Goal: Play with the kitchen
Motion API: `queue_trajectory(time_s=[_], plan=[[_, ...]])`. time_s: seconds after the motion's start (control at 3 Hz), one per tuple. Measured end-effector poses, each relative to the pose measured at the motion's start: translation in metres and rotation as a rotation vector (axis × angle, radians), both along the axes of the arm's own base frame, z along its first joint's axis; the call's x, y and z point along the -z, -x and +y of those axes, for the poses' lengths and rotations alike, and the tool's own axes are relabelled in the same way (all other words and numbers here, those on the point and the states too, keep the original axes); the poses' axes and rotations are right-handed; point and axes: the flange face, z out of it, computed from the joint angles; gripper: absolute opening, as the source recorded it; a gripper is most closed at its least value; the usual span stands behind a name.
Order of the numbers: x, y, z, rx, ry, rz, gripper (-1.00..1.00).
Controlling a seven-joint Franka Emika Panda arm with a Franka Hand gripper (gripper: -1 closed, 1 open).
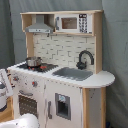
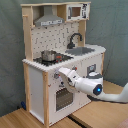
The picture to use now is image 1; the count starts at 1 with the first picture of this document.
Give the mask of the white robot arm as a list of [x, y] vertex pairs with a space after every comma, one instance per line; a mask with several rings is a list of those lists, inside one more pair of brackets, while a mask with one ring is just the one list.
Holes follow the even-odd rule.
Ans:
[[[0, 112], [7, 108], [7, 98], [13, 95], [13, 90], [6, 71], [0, 69]], [[24, 114], [18, 119], [0, 123], [0, 128], [40, 128], [37, 117], [33, 114]]]

